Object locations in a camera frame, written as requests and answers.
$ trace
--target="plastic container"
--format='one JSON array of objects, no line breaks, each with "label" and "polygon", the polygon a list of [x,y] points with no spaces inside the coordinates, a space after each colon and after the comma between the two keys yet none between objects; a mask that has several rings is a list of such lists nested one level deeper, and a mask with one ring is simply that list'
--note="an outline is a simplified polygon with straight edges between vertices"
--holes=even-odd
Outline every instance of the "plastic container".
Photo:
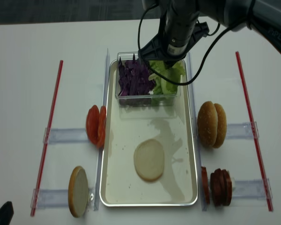
[{"label": "plastic container", "polygon": [[[135,59],[138,59],[138,53],[137,52],[120,52],[118,54],[118,62],[121,58],[121,61],[123,65],[125,65],[125,62],[127,60],[133,60],[133,54],[135,55]],[[181,60],[180,62],[185,69],[185,62]],[[133,95],[133,96],[119,96],[121,92],[121,87],[118,83],[120,77],[119,77],[119,71],[117,69],[117,82],[116,82],[116,99],[118,100],[118,103],[120,106],[159,106],[159,105],[173,105],[175,98],[177,96],[181,95],[180,87],[178,86],[178,90],[176,94],[168,94],[168,95]]]}]

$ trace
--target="purple cabbage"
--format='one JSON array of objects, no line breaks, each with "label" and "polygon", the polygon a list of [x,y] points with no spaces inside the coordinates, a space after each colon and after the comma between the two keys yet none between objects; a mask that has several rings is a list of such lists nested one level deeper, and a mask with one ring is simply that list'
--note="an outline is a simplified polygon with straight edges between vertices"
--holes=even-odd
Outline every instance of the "purple cabbage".
[{"label": "purple cabbage", "polygon": [[123,66],[120,58],[118,71],[118,83],[121,87],[119,96],[148,95],[149,91],[156,86],[154,80],[149,81],[150,71],[146,65],[135,60],[134,54],[133,60],[127,60],[125,66]]}]

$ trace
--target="red straw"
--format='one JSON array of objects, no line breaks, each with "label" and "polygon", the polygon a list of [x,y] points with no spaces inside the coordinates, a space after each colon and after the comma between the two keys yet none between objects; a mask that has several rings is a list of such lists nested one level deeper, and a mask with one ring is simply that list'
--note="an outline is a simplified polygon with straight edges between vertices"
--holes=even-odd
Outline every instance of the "red straw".
[{"label": "red straw", "polygon": [[[54,113],[54,107],[55,107],[55,102],[56,102],[57,91],[58,91],[58,86],[59,86],[59,81],[60,81],[60,77],[61,77],[61,70],[62,70],[63,63],[64,63],[63,60],[61,60],[59,62],[57,79],[56,79],[56,83],[55,83],[55,90],[54,90],[54,94],[53,94],[51,110],[50,110],[50,116],[49,116],[49,121],[48,121],[48,125],[47,125],[47,130],[46,130],[47,132],[49,132],[50,129],[51,129],[51,124],[52,124],[52,120],[53,120],[53,113]],[[38,190],[39,190],[40,185],[41,185],[41,179],[42,179],[43,168],[44,168],[44,163],[45,163],[45,157],[46,157],[46,152],[47,152],[47,145],[48,145],[47,141],[45,141],[44,142],[44,146],[43,146],[43,153],[42,153],[41,163],[39,165],[39,170],[38,170],[36,191],[35,191],[35,193],[33,195],[34,202],[33,202],[33,206],[32,206],[31,213],[30,213],[31,217],[34,217],[34,215],[36,213],[37,196],[38,196]]]},{"label": "red straw", "polygon": [[257,152],[257,157],[258,157],[261,177],[262,177],[263,184],[264,184],[264,190],[266,192],[267,206],[268,206],[268,210],[270,212],[272,212],[273,211],[273,203],[272,203],[272,198],[271,198],[271,196],[269,194],[270,187],[268,186],[268,182],[267,182],[267,178],[266,178],[266,171],[264,169],[264,165],[263,165],[263,161],[262,161],[259,140],[257,138],[257,132],[255,130],[255,126],[253,125],[254,124],[254,118],[253,118],[253,113],[252,113],[251,104],[250,104],[250,100],[249,100],[249,94],[248,94],[248,90],[247,90],[247,85],[246,85],[245,79],[244,79],[244,71],[243,71],[243,67],[242,67],[242,62],[240,60],[239,52],[235,52],[235,54],[236,54],[238,69],[239,69],[239,73],[240,73],[240,78],[242,79],[242,83],[243,83],[244,97],[245,97],[245,101],[247,103],[249,118],[250,118],[250,122],[252,124],[252,132],[253,132],[254,137],[255,137],[254,138],[255,148],[256,148],[256,152]]}]

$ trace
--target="white table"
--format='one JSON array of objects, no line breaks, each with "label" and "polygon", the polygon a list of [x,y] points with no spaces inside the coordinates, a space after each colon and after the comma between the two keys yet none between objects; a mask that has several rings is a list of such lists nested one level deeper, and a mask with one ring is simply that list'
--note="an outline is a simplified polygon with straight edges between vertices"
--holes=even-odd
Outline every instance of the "white table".
[{"label": "white table", "polygon": [[[216,23],[205,20],[213,32]],[[216,44],[197,82],[204,82],[209,74],[231,72],[225,65],[235,65],[235,51],[240,52],[274,196],[273,213],[265,207],[202,212],[198,200],[189,208],[109,209],[100,204],[99,211],[89,211],[80,219],[74,219],[67,209],[38,210],[34,218],[30,217],[59,60],[64,60],[63,85],[86,80],[86,89],[94,84],[101,87],[107,48],[111,60],[118,52],[136,51],[138,24],[113,21],[0,26],[0,206],[5,201],[13,202],[11,224],[281,224],[281,56],[248,29],[230,32]],[[141,45],[157,33],[158,24],[159,20],[143,22]],[[213,40],[204,38],[191,50],[194,72]],[[81,89],[78,85],[72,90],[64,88],[59,96],[66,95],[72,101],[77,96],[70,93],[81,93]],[[61,118],[56,124],[62,126],[65,120]],[[67,126],[84,126],[84,122],[75,121],[70,120]]]}]

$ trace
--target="metal tray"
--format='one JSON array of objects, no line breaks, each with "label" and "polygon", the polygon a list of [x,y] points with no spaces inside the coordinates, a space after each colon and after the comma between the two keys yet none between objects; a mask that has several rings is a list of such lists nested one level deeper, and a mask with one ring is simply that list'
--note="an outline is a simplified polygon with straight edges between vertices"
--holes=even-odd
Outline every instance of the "metal tray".
[{"label": "metal tray", "polygon": [[[194,204],[198,180],[188,87],[181,88],[172,106],[123,108],[115,98],[116,75],[115,60],[110,65],[108,83],[101,201],[110,207]],[[136,147],[150,138],[157,139],[165,152],[163,175],[153,183],[143,181],[133,163]]]}]

